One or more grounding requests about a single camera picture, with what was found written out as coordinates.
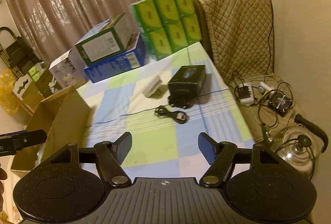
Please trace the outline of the person's left hand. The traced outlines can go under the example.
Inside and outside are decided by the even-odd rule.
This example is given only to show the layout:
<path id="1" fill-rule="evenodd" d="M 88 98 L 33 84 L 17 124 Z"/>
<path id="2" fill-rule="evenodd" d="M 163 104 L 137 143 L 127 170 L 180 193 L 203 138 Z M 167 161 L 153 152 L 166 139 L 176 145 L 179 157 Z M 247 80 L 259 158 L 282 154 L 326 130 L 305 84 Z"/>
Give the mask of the person's left hand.
<path id="1" fill-rule="evenodd" d="M 8 178 L 6 171 L 0 167 L 0 211 L 3 210 L 3 203 L 4 203 L 4 199 L 3 199 L 3 193 L 5 191 L 4 185 L 3 185 L 3 181 L 6 180 Z"/>

